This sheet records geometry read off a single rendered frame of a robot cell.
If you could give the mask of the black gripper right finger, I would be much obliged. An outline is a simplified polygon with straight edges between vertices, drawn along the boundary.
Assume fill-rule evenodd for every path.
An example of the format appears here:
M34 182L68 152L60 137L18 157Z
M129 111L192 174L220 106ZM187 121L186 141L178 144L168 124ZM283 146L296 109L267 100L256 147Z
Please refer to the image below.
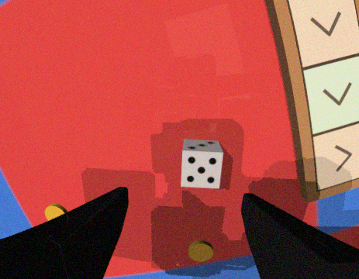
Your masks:
M241 217L260 279L359 279L359 249L244 193Z

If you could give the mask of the grey die with black pips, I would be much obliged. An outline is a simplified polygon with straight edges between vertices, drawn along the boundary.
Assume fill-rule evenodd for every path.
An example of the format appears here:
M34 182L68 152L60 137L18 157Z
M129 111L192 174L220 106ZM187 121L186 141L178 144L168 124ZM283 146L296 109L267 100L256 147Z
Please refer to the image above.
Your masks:
M180 186L219 189L222 164L218 140L183 139Z

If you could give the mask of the yellow flat disc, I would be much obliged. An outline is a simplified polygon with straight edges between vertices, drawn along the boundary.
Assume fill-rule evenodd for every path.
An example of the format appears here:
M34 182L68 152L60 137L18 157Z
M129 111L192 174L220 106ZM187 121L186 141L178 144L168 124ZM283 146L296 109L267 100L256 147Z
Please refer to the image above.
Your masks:
M213 248L210 242L195 241L188 246L188 255L192 260L207 261L213 257Z
M61 204L51 204L45 210L46 220L50 221L61 214L67 214L67 209Z

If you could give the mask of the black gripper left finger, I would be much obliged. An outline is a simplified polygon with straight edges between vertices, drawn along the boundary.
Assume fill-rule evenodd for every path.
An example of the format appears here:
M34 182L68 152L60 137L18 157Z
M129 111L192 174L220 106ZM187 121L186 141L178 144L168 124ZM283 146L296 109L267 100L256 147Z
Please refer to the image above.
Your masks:
M0 239L0 279L104 279L128 207L129 189L118 187Z

